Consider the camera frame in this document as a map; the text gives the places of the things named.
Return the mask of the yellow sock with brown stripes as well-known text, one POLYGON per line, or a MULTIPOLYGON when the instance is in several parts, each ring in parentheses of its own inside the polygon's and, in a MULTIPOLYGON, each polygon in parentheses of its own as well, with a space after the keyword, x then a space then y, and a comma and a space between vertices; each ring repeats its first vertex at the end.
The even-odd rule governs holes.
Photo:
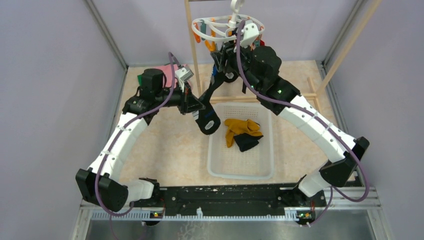
POLYGON ((246 133, 246 120, 228 118, 224 121, 224 125, 227 126, 225 140, 228 148, 234 144, 235 135, 246 133))

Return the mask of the black sock plain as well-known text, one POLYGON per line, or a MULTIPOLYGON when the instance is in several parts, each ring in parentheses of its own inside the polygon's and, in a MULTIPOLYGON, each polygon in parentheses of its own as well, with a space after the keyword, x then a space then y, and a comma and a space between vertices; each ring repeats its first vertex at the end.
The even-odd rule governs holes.
POLYGON ((234 137, 234 141, 237 144, 241 152, 246 152, 259 144, 259 140, 263 138, 263 135, 253 136, 248 133, 242 133, 234 137))

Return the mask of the white round clip hanger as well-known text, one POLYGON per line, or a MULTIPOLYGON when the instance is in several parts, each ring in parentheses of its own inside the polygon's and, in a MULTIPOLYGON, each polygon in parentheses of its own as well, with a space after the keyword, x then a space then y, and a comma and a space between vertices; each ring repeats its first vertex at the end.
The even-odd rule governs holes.
POLYGON ((215 43, 226 43, 237 39, 241 40, 242 29, 245 26, 245 22, 252 21, 259 28, 257 40, 264 33, 265 26, 256 18, 241 13, 241 8, 244 3, 243 0, 232 0, 230 2, 231 14, 229 15, 194 19, 191 22, 193 33, 199 37, 200 40, 215 43))

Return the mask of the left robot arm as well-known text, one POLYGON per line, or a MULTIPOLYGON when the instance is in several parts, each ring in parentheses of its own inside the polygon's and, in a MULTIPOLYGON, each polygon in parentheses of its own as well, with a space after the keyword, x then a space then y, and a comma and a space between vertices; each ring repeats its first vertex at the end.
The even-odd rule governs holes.
POLYGON ((171 77, 158 68, 148 68, 139 76, 136 92, 125 103, 118 123, 94 162, 75 175, 84 201, 102 207, 114 217, 124 216, 122 208, 142 200, 154 207, 160 202, 158 184, 148 178, 119 183, 122 168, 136 140, 162 107, 177 107, 181 114, 204 110, 193 94, 189 79, 193 72, 186 65, 173 70, 171 77))

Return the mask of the black sock with grey patches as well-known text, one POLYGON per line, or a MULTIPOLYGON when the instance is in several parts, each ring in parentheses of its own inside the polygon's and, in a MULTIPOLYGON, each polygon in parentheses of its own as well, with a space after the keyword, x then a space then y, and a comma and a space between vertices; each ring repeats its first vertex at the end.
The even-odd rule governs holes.
POLYGON ((213 65, 209 86, 198 98, 204 105, 204 109, 192 113, 196 124, 204 135, 215 133, 221 125, 221 120, 211 104, 211 98, 214 91, 223 83, 232 83, 237 78, 238 76, 235 73, 219 72, 216 65, 213 65))

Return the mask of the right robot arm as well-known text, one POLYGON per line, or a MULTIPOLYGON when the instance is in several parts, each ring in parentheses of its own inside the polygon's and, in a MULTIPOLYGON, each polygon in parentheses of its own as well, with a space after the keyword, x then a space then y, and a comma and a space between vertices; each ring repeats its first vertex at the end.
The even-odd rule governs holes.
POLYGON ((328 187, 343 187, 370 142, 365 137, 354 138, 333 125, 320 114, 288 80, 280 75, 282 60, 270 46, 241 48, 227 42, 211 52, 218 73, 234 74, 254 89, 260 104, 276 116, 293 124, 327 156, 327 161, 314 172, 302 177, 293 192, 299 206, 307 206, 319 191, 328 187))

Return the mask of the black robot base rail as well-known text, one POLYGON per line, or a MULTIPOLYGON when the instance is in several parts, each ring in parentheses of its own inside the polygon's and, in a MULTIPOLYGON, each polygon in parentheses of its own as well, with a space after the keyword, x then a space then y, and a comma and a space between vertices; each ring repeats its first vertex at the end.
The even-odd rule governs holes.
POLYGON ((296 222, 314 221, 317 208, 326 205, 322 190, 307 197, 296 183, 160 186, 155 181, 152 197, 134 202, 136 208, 164 211, 164 218, 286 218, 296 222))

